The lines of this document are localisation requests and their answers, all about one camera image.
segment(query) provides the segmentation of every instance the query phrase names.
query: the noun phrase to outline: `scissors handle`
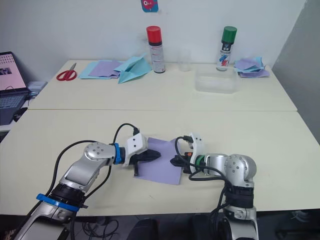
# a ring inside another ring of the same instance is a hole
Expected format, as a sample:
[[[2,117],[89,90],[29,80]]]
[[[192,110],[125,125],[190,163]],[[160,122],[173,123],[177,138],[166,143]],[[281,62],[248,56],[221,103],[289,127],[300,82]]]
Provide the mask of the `scissors handle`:
[[[77,72],[75,70],[67,70],[61,72],[56,79],[59,81],[71,81],[77,77]]]

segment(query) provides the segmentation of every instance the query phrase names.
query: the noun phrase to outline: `sticker on wall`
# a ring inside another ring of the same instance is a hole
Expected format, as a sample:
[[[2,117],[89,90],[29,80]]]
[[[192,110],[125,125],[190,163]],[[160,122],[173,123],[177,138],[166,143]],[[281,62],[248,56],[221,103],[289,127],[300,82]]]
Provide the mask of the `sticker on wall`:
[[[141,0],[141,5],[146,13],[156,13],[159,10],[157,0]]]

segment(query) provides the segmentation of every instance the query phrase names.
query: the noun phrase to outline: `green cap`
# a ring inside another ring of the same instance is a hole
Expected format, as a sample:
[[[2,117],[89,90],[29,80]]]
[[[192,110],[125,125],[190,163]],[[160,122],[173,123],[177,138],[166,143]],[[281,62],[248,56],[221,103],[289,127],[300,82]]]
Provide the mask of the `green cap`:
[[[225,26],[222,34],[222,41],[226,43],[234,43],[237,29],[234,26]]]

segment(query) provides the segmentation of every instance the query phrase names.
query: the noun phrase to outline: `clear glass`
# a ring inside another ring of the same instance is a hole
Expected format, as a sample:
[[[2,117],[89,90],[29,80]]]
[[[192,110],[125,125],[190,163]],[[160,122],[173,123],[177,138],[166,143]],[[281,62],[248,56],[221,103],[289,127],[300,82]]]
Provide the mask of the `clear glass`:
[[[178,50],[178,68],[181,72],[189,72],[191,70],[191,51],[187,48]]]

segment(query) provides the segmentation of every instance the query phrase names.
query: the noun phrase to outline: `blue ring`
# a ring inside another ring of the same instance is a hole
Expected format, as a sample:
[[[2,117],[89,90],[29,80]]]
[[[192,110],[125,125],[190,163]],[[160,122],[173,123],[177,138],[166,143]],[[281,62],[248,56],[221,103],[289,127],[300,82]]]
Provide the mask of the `blue ring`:
[[[114,147],[115,147],[115,164],[119,164],[119,163],[121,163],[119,144],[115,143]]]
[[[56,200],[51,199],[50,197],[47,197],[41,193],[38,194],[38,196],[36,196],[36,199],[38,199],[39,201],[44,201],[45,203],[51,204],[51,205],[55,205],[57,207],[63,208],[63,209],[67,209],[70,210],[72,212],[78,212],[79,211],[79,207],[77,206],[72,206],[63,202],[59,202]]]

